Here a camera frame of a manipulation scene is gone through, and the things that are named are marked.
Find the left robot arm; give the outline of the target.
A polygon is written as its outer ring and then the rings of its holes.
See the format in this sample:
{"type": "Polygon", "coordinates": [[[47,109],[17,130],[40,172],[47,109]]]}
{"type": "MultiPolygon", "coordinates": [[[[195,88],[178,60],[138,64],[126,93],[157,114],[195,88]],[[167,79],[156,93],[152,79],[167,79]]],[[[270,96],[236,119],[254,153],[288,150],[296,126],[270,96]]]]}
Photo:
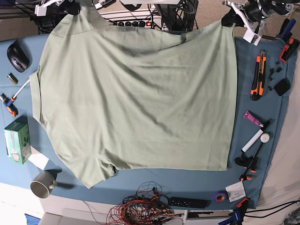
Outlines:
{"type": "Polygon", "coordinates": [[[247,0],[245,3],[225,0],[222,4],[230,7],[230,11],[221,23],[226,27],[244,27],[258,34],[267,18],[288,15],[298,3],[298,0],[247,0]]]}

